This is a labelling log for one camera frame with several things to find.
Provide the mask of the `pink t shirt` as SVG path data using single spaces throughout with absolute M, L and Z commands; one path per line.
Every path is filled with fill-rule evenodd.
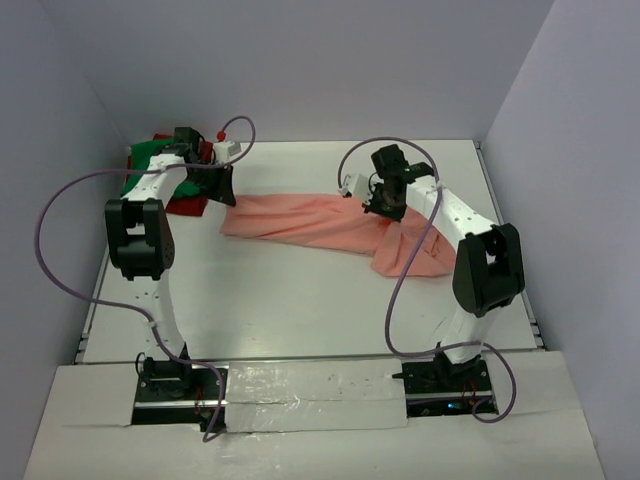
M 337 194 L 242 195 L 227 209 L 220 233 L 365 255 L 373 271 L 394 278 L 426 222 L 412 209 L 398 222 L 366 213 L 359 200 Z

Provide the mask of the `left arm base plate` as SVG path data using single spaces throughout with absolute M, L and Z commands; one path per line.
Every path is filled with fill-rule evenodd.
M 132 425 L 191 425 L 204 433 L 218 411 L 211 433 L 225 428 L 221 382 L 210 369 L 146 358 L 136 370 Z

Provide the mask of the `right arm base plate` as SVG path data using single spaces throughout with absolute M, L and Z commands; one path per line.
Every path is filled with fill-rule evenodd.
M 392 374 L 404 387 L 409 418 L 497 414 L 493 388 L 484 360 L 451 368 L 443 362 L 403 362 Z

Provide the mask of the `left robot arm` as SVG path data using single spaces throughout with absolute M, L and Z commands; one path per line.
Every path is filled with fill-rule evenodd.
M 194 128 L 177 127 L 138 166 L 130 186 L 104 208 L 109 259 L 132 290 L 132 310 L 143 315 L 146 347 L 138 366 L 142 387 L 184 398 L 195 390 L 197 365 L 180 333 L 169 271 L 176 246 L 166 208 L 183 183 L 205 197 L 233 206 L 233 158 L 241 146 L 219 131 L 213 142 Z

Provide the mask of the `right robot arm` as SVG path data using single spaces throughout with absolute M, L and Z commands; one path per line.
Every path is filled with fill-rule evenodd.
M 373 187 L 364 210 L 399 221 L 412 209 L 454 249 L 452 291 L 457 305 L 436 346 L 434 377 L 441 388 L 455 391 L 478 364 L 497 311 L 524 290 L 519 232 L 472 209 L 442 184 L 435 167 L 411 165 L 396 144 L 380 148 L 371 160 L 381 182 Z

